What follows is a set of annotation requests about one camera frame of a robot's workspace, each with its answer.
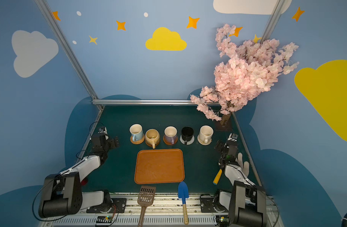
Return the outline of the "white speckled mug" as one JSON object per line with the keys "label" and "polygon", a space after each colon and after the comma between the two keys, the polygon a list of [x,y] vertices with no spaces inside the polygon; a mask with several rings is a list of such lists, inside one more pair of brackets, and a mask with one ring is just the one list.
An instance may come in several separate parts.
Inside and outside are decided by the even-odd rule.
{"label": "white speckled mug", "polygon": [[214,130],[208,126],[208,125],[204,125],[200,128],[200,140],[207,143],[210,139],[212,139]]}

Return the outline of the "woven rattan coaster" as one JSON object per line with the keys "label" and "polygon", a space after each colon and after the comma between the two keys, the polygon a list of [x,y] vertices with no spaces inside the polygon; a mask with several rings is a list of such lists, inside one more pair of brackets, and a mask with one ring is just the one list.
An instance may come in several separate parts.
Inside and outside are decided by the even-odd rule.
{"label": "woven rattan coaster", "polygon": [[145,141],[145,136],[143,136],[140,140],[137,140],[137,141],[135,141],[135,140],[133,139],[133,136],[130,137],[130,142],[131,142],[132,144],[135,144],[135,145],[141,144],[141,143],[143,143],[144,141]]}

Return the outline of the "light blue mug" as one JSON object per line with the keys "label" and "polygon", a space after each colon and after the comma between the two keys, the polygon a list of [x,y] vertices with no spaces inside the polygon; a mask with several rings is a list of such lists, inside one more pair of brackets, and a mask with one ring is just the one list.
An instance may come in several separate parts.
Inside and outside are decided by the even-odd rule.
{"label": "light blue mug", "polygon": [[143,137],[143,130],[140,124],[134,124],[130,127],[131,136],[135,141],[140,140]]}

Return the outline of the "grey woven coaster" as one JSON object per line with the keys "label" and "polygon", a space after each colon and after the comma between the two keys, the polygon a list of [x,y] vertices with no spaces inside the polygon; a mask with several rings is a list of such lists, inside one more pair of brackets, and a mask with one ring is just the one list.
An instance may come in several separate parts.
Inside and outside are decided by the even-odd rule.
{"label": "grey woven coaster", "polygon": [[182,138],[182,136],[180,136],[180,142],[181,142],[183,145],[191,145],[191,144],[194,143],[194,141],[195,141],[194,136],[192,136],[191,140],[189,140],[189,141],[185,141],[185,140]]}

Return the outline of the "wooden coaster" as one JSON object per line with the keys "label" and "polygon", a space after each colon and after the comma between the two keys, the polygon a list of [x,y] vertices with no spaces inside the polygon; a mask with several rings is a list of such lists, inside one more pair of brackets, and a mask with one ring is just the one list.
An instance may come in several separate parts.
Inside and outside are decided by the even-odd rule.
{"label": "wooden coaster", "polygon": [[169,136],[164,136],[163,141],[166,145],[170,145],[173,146],[177,143],[178,141],[178,137],[177,135],[173,136],[173,137],[169,137]]}
{"label": "wooden coaster", "polygon": [[155,145],[153,146],[152,144],[148,143],[147,141],[145,141],[145,144],[149,147],[152,147],[153,149],[155,149],[155,147],[157,147],[160,144],[160,141],[158,141],[157,143],[155,143]]}

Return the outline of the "black mug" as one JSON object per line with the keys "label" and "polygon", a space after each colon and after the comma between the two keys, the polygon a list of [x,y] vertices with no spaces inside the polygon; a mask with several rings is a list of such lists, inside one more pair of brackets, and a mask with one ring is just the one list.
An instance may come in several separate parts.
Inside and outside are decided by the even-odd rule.
{"label": "black mug", "polygon": [[181,136],[185,141],[191,140],[192,136],[194,136],[194,130],[191,127],[183,127],[181,131]]}

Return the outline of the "beige glazed mug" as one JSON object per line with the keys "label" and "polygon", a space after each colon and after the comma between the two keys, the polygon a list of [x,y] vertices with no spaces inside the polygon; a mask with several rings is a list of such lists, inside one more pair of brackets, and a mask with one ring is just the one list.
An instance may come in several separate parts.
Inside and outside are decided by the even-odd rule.
{"label": "beige glazed mug", "polygon": [[156,129],[150,129],[145,134],[145,141],[152,144],[153,146],[155,143],[160,141],[160,134]]}

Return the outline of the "purple mug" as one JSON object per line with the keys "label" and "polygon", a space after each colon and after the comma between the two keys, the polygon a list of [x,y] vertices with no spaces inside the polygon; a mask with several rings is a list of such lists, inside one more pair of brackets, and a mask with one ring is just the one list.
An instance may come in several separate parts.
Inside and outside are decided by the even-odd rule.
{"label": "purple mug", "polygon": [[169,127],[165,128],[164,134],[166,136],[173,137],[173,136],[177,135],[177,129],[173,126],[169,126]]}

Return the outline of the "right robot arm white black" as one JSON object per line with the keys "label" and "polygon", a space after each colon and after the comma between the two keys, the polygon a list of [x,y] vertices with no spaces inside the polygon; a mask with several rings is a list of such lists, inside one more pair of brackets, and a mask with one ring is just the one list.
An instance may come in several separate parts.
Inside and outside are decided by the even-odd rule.
{"label": "right robot arm white black", "polygon": [[218,141],[214,149],[220,152],[219,171],[213,180],[217,185],[224,174],[232,185],[231,192],[220,191],[217,203],[228,210],[230,224],[243,227],[267,225],[266,195],[249,176],[250,164],[243,161],[237,141]]}

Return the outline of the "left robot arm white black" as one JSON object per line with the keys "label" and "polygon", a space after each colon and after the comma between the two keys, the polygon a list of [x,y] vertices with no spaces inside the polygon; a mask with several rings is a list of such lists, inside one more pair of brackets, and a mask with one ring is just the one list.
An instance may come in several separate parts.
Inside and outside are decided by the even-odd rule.
{"label": "left robot arm white black", "polygon": [[104,132],[93,135],[92,143],[91,152],[79,163],[45,178],[40,190],[39,217],[73,215],[87,208],[97,212],[109,212],[112,209],[107,190],[84,193],[81,182],[103,165],[108,158],[108,151],[118,148],[120,143],[117,137],[110,138]]}

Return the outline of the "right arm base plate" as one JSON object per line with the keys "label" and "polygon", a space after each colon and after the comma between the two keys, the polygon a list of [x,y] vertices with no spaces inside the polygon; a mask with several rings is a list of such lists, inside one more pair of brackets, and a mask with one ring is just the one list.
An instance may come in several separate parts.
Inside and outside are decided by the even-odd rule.
{"label": "right arm base plate", "polygon": [[228,210],[219,203],[218,199],[213,196],[204,195],[200,197],[200,205],[202,213],[225,213]]}

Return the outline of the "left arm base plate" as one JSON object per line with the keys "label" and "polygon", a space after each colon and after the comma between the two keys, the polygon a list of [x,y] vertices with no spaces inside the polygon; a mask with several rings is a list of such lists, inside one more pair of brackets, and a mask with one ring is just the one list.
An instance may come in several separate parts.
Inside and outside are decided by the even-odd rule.
{"label": "left arm base plate", "polygon": [[104,202],[100,205],[87,208],[86,213],[124,213],[126,208],[126,198],[111,198],[111,202]]}

